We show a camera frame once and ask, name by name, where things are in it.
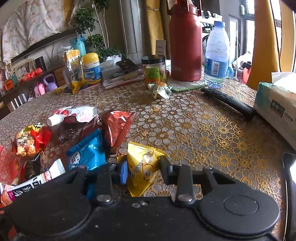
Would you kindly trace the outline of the teal spray bottle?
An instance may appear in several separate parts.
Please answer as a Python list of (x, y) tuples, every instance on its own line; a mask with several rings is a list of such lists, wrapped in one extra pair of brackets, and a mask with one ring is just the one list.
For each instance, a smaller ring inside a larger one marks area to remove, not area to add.
[(77, 34), (76, 37), (70, 40), (71, 47), (73, 49), (79, 50), (80, 57), (86, 54), (84, 41), (85, 41), (84, 36), (80, 36), (79, 34)]

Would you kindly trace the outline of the orange retro radio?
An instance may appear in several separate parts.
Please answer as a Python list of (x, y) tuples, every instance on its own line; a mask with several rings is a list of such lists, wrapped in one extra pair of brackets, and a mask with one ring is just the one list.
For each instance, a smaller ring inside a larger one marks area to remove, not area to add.
[(15, 87), (15, 84), (12, 79), (8, 79), (4, 82), (4, 88), (6, 91), (9, 91)]

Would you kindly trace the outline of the yellow snack packet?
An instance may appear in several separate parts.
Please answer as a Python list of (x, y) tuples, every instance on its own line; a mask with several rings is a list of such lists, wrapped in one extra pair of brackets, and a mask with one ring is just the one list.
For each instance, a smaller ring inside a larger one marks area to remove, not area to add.
[(136, 142), (129, 142), (125, 155), (117, 157), (120, 163), (127, 158), (127, 187), (133, 197), (141, 196), (151, 185), (160, 169), (160, 157), (169, 157), (164, 151)]

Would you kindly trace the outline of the white red noodle packet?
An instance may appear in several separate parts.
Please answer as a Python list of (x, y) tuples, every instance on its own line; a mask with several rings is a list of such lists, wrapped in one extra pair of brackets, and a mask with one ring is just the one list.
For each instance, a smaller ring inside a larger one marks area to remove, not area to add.
[(47, 171), (23, 182), (22, 184), (13, 186), (1, 183), (1, 207), (8, 206), (24, 193), (42, 185), (66, 172), (61, 159), (57, 159), (48, 168)]

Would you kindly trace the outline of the red insulated water bottle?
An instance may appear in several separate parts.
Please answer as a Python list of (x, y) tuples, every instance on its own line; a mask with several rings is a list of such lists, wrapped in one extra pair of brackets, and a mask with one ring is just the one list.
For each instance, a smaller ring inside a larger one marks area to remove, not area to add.
[(201, 1), (174, 1), (167, 14), (169, 22), (171, 77), (178, 81), (193, 82), (202, 75), (202, 15)]

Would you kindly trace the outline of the small wrapped pastry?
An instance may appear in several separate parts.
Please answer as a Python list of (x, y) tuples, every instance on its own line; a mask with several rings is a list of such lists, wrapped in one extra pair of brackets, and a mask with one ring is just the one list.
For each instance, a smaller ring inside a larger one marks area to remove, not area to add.
[(151, 91), (154, 99), (164, 98), (167, 100), (170, 98), (171, 86), (164, 82), (149, 83), (147, 87)]

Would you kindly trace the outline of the red-white packet with bottle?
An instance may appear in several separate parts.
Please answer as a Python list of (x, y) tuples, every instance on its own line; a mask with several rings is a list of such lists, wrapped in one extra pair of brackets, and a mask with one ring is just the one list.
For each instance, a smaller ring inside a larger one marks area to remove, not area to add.
[(83, 126), (97, 116), (97, 107), (89, 105), (68, 106), (54, 110), (47, 118), (47, 126), (52, 133), (52, 142), (62, 144), (70, 141)]

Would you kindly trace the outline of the potted green plant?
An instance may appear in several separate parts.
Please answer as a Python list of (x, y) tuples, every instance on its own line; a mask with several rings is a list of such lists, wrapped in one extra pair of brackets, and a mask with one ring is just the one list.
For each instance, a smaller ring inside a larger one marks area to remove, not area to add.
[(71, 21), (74, 30), (80, 36), (88, 34), (87, 51), (96, 53), (101, 62), (121, 58), (121, 51), (111, 48), (109, 44), (105, 15), (110, 1), (91, 1), (90, 3), (91, 7), (85, 8), (81, 7), (78, 1), (78, 6), (73, 9)]

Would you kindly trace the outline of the wooden tv cabinet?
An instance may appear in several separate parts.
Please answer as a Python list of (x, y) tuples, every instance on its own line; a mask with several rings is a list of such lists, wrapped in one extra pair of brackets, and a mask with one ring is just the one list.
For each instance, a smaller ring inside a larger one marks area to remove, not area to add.
[(34, 88), (39, 83), (43, 83), (43, 78), (49, 74), (53, 74), (57, 80), (57, 85), (60, 83), (65, 84), (62, 70), (65, 66), (56, 66), (53, 69), (44, 71), (40, 75), (31, 78), (25, 82), (18, 84), (4, 95), (1, 96), (1, 120), (9, 113), (20, 107), (22, 104), (29, 100), (29, 96), (35, 98)]

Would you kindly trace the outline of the stack of books and papers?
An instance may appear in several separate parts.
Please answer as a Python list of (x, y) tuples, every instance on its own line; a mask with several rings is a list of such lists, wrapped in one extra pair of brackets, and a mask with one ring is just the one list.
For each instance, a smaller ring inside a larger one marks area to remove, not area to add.
[(114, 88), (133, 81), (144, 79), (143, 65), (140, 59), (124, 59), (114, 62), (105, 61), (101, 64), (102, 84), (106, 89)]

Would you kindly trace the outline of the orange-yellow chips bag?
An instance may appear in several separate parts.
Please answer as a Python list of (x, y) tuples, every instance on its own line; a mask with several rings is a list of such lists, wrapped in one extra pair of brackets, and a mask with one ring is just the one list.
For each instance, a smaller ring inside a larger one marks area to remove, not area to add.
[(46, 148), (51, 134), (51, 130), (44, 123), (26, 126), (11, 142), (12, 151), (18, 156), (32, 157)]

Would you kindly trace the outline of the brown-red foil snack bag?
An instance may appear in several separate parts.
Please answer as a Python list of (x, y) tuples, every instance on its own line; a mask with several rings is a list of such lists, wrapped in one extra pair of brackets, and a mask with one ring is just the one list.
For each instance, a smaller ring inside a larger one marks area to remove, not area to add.
[(102, 115), (104, 139), (110, 154), (118, 152), (136, 116), (136, 112), (120, 110), (109, 110)]

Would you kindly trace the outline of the yellow-lid supplement bottle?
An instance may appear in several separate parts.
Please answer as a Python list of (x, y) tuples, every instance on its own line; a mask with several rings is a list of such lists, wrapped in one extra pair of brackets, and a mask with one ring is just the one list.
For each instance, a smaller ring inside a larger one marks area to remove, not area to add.
[(87, 84), (95, 85), (102, 80), (99, 56), (96, 53), (82, 56), (82, 70)]

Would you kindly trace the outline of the blue snack packet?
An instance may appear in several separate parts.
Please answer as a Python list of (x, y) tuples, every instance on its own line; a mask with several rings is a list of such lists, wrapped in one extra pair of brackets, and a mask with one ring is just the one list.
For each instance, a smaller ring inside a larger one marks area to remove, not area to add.
[(85, 166), (89, 171), (107, 164), (100, 129), (83, 138), (66, 152), (68, 169)]

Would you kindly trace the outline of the black speaker cylinder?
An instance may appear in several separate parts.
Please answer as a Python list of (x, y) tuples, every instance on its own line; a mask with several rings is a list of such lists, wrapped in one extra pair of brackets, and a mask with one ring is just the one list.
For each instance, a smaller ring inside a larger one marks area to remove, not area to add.
[(35, 64), (36, 64), (36, 68), (40, 68), (40, 69), (42, 69), (42, 71), (47, 70), (43, 56), (36, 58)]

